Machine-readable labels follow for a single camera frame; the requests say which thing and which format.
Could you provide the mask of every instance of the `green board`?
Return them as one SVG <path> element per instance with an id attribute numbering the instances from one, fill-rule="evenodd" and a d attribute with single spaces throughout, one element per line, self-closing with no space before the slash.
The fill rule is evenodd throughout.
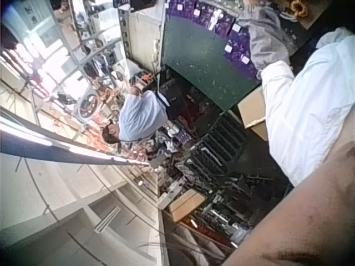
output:
<path id="1" fill-rule="evenodd" d="M 249 80 L 222 55 L 227 39 L 180 17 L 165 22 L 163 63 L 226 111 L 259 82 Z"/>

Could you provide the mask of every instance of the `cardboard box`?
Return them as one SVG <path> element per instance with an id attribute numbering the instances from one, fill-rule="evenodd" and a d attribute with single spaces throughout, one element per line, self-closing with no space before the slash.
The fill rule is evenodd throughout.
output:
<path id="1" fill-rule="evenodd" d="M 244 128 L 251 129 L 260 138 L 267 141 L 267 129 L 265 124 L 265 101 L 261 86 L 249 93 L 238 103 Z"/>
<path id="2" fill-rule="evenodd" d="M 196 210 L 204 201 L 205 197 L 192 188 L 177 198 L 169 205 L 172 219 L 175 223 L 179 223 L 191 212 Z"/>

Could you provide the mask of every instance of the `hand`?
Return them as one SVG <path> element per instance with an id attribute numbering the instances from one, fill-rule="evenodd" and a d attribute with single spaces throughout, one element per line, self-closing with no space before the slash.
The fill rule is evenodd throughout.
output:
<path id="1" fill-rule="evenodd" d="M 129 89 L 127 90 L 127 93 L 128 93 L 128 94 L 133 94 L 133 95 L 135 95 L 135 96 L 139 96 L 140 90 L 139 90 L 137 87 L 132 86 L 131 88 L 129 88 Z"/>

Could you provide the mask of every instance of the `price tag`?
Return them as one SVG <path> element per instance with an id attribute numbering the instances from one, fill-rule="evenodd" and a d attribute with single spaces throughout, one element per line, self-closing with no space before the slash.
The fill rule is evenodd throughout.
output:
<path id="1" fill-rule="evenodd" d="M 232 30 L 234 30 L 235 32 L 239 32 L 241 28 L 242 27 L 240 27 L 237 23 L 234 23 Z"/>
<path id="2" fill-rule="evenodd" d="M 250 59 L 249 59 L 248 57 L 242 55 L 242 62 L 243 62 L 244 64 L 247 65 L 247 64 L 249 63 L 249 61 L 250 61 Z"/>
<path id="3" fill-rule="evenodd" d="M 224 48 L 224 51 L 226 51 L 227 53 L 230 53 L 232 51 L 233 47 L 230 46 L 229 44 L 226 45 L 226 47 Z"/>
<path id="4" fill-rule="evenodd" d="M 217 24 L 218 18 L 216 18 L 216 17 L 211 17 L 210 22 L 211 22 L 211 24 Z"/>
<path id="5" fill-rule="evenodd" d="M 194 10 L 194 16 L 199 17 L 200 14 L 201 14 L 201 10 L 199 10 L 199 9 Z"/>

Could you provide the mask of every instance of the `white shirt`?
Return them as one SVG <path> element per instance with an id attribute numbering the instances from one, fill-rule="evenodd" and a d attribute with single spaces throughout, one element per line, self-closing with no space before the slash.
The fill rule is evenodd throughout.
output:
<path id="1" fill-rule="evenodd" d="M 122 141 L 145 139 L 167 120 L 165 106 L 154 92 L 149 90 L 139 96 L 127 94 L 118 119 L 118 138 Z"/>
<path id="2" fill-rule="evenodd" d="M 355 36 L 317 47 L 296 77 L 282 61 L 261 73 L 270 154 L 294 186 L 323 163 L 354 111 Z"/>

